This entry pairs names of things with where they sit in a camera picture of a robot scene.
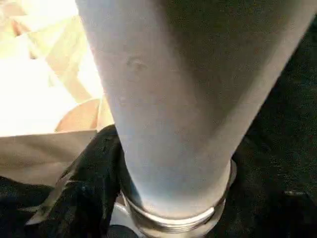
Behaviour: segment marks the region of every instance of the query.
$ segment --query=black cloth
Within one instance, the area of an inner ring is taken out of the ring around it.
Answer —
[[[117,166],[121,151],[116,129],[111,125],[95,136],[54,189],[1,178],[0,237],[106,235],[120,191]],[[26,212],[38,205],[35,216],[32,211]]]
[[[317,18],[233,160],[237,178],[208,237],[317,237]]]
[[[112,225],[108,229],[106,238],[138,238],[138,236],[125,226]]]

